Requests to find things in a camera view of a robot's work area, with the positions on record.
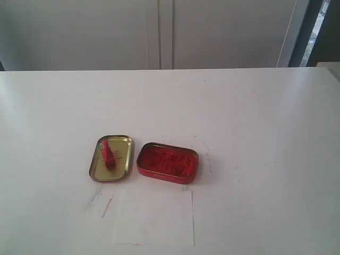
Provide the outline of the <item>beige side table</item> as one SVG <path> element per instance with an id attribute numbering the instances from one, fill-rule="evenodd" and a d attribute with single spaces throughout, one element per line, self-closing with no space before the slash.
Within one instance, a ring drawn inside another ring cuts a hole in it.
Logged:
<path id="1" fill-rule="evenodd" d="M 327 68 L 340 81 L 340 62 L 318 62 L 317 67 Z"/>

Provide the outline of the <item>white paper sheet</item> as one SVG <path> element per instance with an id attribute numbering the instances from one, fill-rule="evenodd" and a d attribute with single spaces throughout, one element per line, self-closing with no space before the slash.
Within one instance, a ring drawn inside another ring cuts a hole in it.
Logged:
<path id="1" fill-rule="evenodd" d="M 116 202 L 114 243 L 194 245 L 191 191 L 127 189 Z"/>

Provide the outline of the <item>red stamp block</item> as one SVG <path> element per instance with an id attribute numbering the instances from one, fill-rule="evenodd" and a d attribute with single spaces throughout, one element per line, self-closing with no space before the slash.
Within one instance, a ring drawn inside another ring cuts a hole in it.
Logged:
<path id="1" fill-rule="evenodd" d="M 102 141 L 103 148 L 101 149 L 101 153 L 103 156 L 103 160 L 107 169 L 113 169 L 116 166 L 116 161 L 114 154 L 108 144 L 107 140 Z"/>

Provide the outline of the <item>gold tin lid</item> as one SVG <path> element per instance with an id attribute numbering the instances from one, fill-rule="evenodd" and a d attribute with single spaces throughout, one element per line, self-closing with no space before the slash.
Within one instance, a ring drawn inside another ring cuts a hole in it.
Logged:
<path id="1" fill-rule="evenodd" d="M 127 135 L 106 135 L 96 144 L 89 176 L 95 182 L 116 182 L 128 176 L 133 160 L 133 140 Z"/>

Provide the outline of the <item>red ink tin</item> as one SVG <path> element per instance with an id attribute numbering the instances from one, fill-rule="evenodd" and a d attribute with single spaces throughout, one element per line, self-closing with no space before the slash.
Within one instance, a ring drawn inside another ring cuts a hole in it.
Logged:
<path id="1" fill-rule="evenodd" d="M 179 184 L 192 183 L 198 166 L 196 151 L 156 142 L 146 143 L 137 158 L 140 174 Z"/>

